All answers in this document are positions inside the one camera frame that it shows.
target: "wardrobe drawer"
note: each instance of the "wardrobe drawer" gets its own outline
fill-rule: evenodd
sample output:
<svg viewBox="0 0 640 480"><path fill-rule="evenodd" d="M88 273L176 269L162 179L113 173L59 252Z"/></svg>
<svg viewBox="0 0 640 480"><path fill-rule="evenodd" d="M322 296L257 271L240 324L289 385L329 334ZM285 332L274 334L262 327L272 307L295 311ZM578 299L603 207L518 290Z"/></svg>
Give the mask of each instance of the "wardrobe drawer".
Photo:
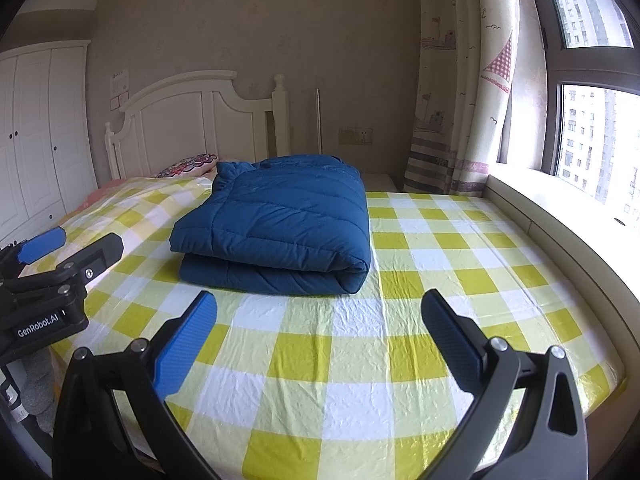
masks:
<svg viewBox="0 0 640 480"><path fill-rule="evenodd" d="M0 248L33 238L44 231L51 229L58 224L58 221L66 214L62 200L46 207L33 217L29 218L24 224L18 227L10 235L0 241Z"/></svg>

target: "bed headboard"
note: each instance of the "bed headboard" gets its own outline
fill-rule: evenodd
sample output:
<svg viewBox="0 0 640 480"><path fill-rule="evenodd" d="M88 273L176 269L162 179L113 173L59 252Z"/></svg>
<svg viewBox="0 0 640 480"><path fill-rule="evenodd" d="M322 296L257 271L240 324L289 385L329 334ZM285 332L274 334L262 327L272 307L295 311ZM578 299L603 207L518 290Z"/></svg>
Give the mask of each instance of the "bed headboard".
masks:
<svg viewBox="0 0 640 480"><path fill-rule="evenodd" d="M112 178L153 176L200 153L249 162L289 155L284 76L274 77L276 88L270 99L246 100L234 89L237 74L233 70L186 72L133 95L120 107L125 114L122 129L114 133L111 123L106 123ZM269 112L273 113L275 153L268 147Z"/></svg>

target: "blue quilt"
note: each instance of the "blue quilt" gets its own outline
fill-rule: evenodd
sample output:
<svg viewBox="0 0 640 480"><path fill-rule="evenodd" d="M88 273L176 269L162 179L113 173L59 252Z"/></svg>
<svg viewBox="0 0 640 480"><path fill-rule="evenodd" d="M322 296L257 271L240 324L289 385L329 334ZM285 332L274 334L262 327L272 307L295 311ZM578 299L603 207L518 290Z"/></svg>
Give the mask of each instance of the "blue quilt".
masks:
<svg viewBox="0 0 640 480"><path fill-rule="evenodd" d="M212 194L175 223L180 278L281 295L353 294L370 266L358 170L326 155L219 162Z"/></svg>

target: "wardrobe door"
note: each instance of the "wardrobe door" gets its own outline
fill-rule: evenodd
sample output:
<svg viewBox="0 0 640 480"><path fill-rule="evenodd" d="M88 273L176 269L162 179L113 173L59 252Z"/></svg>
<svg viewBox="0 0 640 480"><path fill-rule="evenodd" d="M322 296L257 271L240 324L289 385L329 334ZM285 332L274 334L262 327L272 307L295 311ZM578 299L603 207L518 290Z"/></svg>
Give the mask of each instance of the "wardrobe door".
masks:
<svg viewBox="0 0 640 480"><path fill-rule="evenodd" d="M96 189L84 108L84 53L81 46L51 51L49 124L53 160L67 213Z"/></svg>
<svg viewBox="0 0 640 480"><path fill-rule="evenodd" d="M50 50L23 54L15 69L15 155L30 217L60 200L49 135L50 55Z"/></svg>
<svg viewBox="0 0 640 480"><path fill-rule="evenodd" d="M15 163L14 73L15 57L0 61L0 238L29 218Z"/></svg>

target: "wall socket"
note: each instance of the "wall socket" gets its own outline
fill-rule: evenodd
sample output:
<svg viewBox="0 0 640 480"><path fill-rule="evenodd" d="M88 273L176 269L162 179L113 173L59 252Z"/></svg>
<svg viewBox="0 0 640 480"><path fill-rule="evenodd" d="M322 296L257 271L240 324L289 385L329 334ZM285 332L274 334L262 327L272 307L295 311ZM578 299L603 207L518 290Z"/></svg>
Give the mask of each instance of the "wall socket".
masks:
<svg viewBox="0 0 640 480"><path fill-rule="evenodd" d="M356 144L357 146L373 144L373 129L340 128L338 130L338 144Z"/></svg>

